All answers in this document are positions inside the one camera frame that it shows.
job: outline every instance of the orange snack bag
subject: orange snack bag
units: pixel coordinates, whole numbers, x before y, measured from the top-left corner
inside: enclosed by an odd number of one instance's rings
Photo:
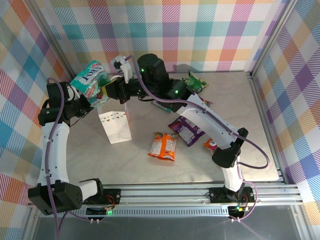
[[[212,138],[210,138],[210,139],[209,139],[207,142],[205,142],[203,145],[204,145],[207,149],[209,149],[212,154],[214,154],[215,151],[216,151],[216,149],[218,148],[218,145],[213,141]]]
[[[148,155],[161,160],[174,161],[178,134],[162,132],[154,132],[153,134],[155,138]]]

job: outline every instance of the colorful plaid wall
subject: colorful plaid wall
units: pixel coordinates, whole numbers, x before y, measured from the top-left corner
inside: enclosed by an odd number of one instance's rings
[[[46,78],[67,80],[23,0],[0,0],[0,240],[15,240],[41,166]]]
[[[274,29],[274,27],[276,25],[276,22],[277,22],[277,20],[278,20],[278,18],[280,16],[280,14],[282,13],[282,10],[284,9],[287,1],[288,0],[281,0],[281,3],[279,4],[278,9],[276,10],[276,13],[273,16],[272,21],[271,21],[267,31],[264,34],[264,37],[263,37],[263,39],[262,39],[262,41],[261,41],[261,43],[259,45],[259,48],[258,48],[258,50],[256,51],[256,53],[254,55],[253,61],[251,62],[250,67],[247,70],[248,72],[250,72],[250,73],[252,72],[252,70],[253,70],[256,62],[258,61],[258,59],[260,57],[260,54],[261,54],[262,50],[264,49],[264,47],[265,47],[265,45],[267,43],[267,40],[270,37],[270,34],[272,33],[272,30]]]
[[[257,84],[286,174],[320,238],[320,0],[300,0]]]
[[[244,70],[281,0],[37,0],[75,72],[155,53],[168,72]]]

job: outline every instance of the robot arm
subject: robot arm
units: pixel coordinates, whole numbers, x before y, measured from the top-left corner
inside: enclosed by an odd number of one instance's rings
[[[102,92],[110,98],[119,100],[121,104],[127,102],[130,97],[143,99],[147,96],[138,79],[133,78],[132,69],[125,57],[115,58],[113,64],[119,71],[124,71],[124,77],[118,77],[106,86],[102,87]],[[212,156],[213,162],[222,167],[225,183],[225,195],[232,201],[237,201],[241,197],[244,187],[237,171],[237,159],[240,155],[240,148],[243,140],[230,134],[220,126],[207,113],[214,115],[219,121],[227,125],[233,132],[242,137],[247,137],[248,131],[245,128],[236,127],[225,122],[214,111],[208,108],[194,93],[193,89],[187,86],[182,80],[170,79],[166,72],[164,62],[154,54],[145,54],[138,59],[142,80],[147,89],[156,97],[167,100],[185,100],[202,106],[205,111],[181,102],[160,104],[165,108],[170,108],[173,112],[186,117],[194,124],[206,132],[218,145],[218,149]],[[83,95],[79,95],[75,89],[61,82],[64,92],[64,103],[62,116],[58,122],[52,139],[49,133],[57,118],[61,94],[55,83],[47,84],[49,99],[42,106],[38,115],[39,123],[42,126],[42,142],[44,149],[42,153],[42,164],[37,186],[28,190],[28,198],[45,215],[53,213],[49,196],[45,173],[45,149],[48,141],[51,141],[48,156],[50,183],[54,202],[58,213],[76,210],[82,206],[86,199],[98,200],[103,198],[103,185],[98,178],[88,179],[79,185],[69,183],[66,168],[66,148],[67,138],[70,130],[70,119],[72,117],[83,118],[93,108]]]
[[[126,68],[130,68],[126,59],[125,57],[116,58],[113,61],[115,68],[118,68],[119,71],[124,69],[124,67],[121,67],[124,65]],[[219,115],[207,107],[199,96],[194,93],[193,89],[183,81],[170,79],[164,62],[156,55],[145,54],[138,59],[137,63],[140,68],[142,81],[153,95],[163,100],[183,100],[190,103],[159,102],[163,107],[169,108],[173,112],[192,121],[214,139],[218,145],[218,149],[212,156],[212,160],[222,168],[226,196],[233,201],[238,200],[241,197],[244,184],[239,177],[236,162],[239,159],[241,146],[244,141],[230,134],[219,122],[244,138],[248,136],[248,131],[245,128],[238,129],[225,122]],[[138,96],[141,99],[147,96],[138,79],[131,78],[129,81],[124,81],[124,78],[128,78],[126,72],[124,72],[124,77],[119,77],[104,86],[102,88],[104,94],[113,99],[120,100],[121,104],[128,101],[132,96]],[[199,105],[204,110],[200,110],[192,104]],[[213,115],[219,122],[210,117],[208,113]]]

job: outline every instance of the snack bag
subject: snack bag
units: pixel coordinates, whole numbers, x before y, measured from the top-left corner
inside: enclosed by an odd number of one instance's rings
[[[92,61],[75,78],[70,85],[82,92],[91,107],[98,107],[108,101],[108,97],[101,91],[101,87],[110,83],[108,74],[99,61]]]
[[[208,87],[209,84],[203,81],[201,78],[196,77],[196,75],[189,70],[189,78],[183,78],[182,80],[190,86],[196,93],[200,93],[204,88]]]
[[[203,145],[204,145],[207,149],[209,149],[212,154],[214,154],[215,151],[216,151],[216,149],[218,148],[218,145],[213,141],[212,138],[210,138],[210,139],[209,139],[207,142],[205,142]]]
[[[148,155],[161,160],[175,161],[175,150],[178,134],[162,132],[154,132],[153,134],[155,135],[155,138]]]
[[[188,147],[192,146],[202,135],[205,134],[200,127],[184,116],[178,117],[168,126],[186,141]]]
[[[202,102],[208,107],[210,108],[211,104],[212,104],[212,101],[207,101],[207,100],[204,100],[202,97],[199,96],[199,98],[202,100]]]
[[[171,110],[169,108],[165,108],[165,107],[161,106],[157,100],[153,100],[152,103],[154,105],[158,106],[159,108],[165,110],[166,112],[171,113]]]

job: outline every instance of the green snack bag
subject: green snack bag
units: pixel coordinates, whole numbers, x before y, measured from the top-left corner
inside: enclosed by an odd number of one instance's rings
[[[189,70],[189,78],[183,78],[182,80],[190,86],[196,93],[200,93],[203,89],[209,86],[208,83],[203,81],[201,78],[196,77],[196,75]]]
[[[110,80],[102,64],[99,61],[92,61],[75,76],[70,85],[82,92],[91,107],[96,108],[109,99],[101,91],[101,87],[108,83],[110,83]]]

